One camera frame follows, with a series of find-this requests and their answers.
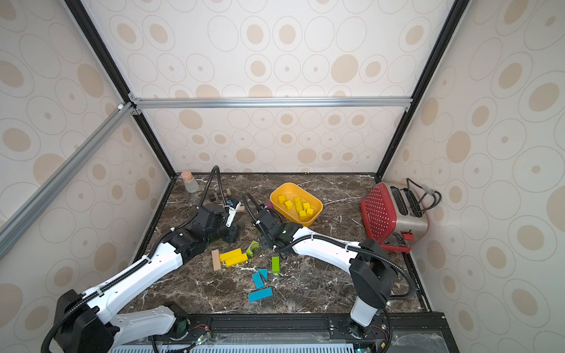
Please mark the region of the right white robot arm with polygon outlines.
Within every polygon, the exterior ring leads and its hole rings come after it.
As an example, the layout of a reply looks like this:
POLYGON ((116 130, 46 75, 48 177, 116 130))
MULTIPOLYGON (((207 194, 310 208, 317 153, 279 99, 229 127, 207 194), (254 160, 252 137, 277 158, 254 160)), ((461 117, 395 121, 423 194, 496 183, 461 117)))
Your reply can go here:
POLYGON ((410 274, 393 262, 376 241, 332 238, 299 223, 284 222, 281 214, 258 204, 248 193, 242 194, 242 201, 260 232, 260 241, 274 252, 313 257, 351 276, 356 299, 348 330, 354 337, 363 337, 373 318, 383 313, 390 301, 411 299, 415 294, 410 274))

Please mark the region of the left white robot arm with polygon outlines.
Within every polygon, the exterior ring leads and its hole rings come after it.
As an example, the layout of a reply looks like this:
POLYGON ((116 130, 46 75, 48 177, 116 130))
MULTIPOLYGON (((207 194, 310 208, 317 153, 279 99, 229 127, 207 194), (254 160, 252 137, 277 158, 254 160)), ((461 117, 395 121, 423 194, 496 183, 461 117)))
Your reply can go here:
POLYGON ((164 335, 185 315, 172 305, 119 316, 122 308, 162 277, 179 269, 217 240, 234 242, 241 227, 233 223, 239 204, 200 201, 196 213, 172 227, 131 266, 109 280, 78 294, 70 290, 57 300, 52 328, 41 344, 49 352, 52 342, 64 352, 108 352, 138 338, 164 335))

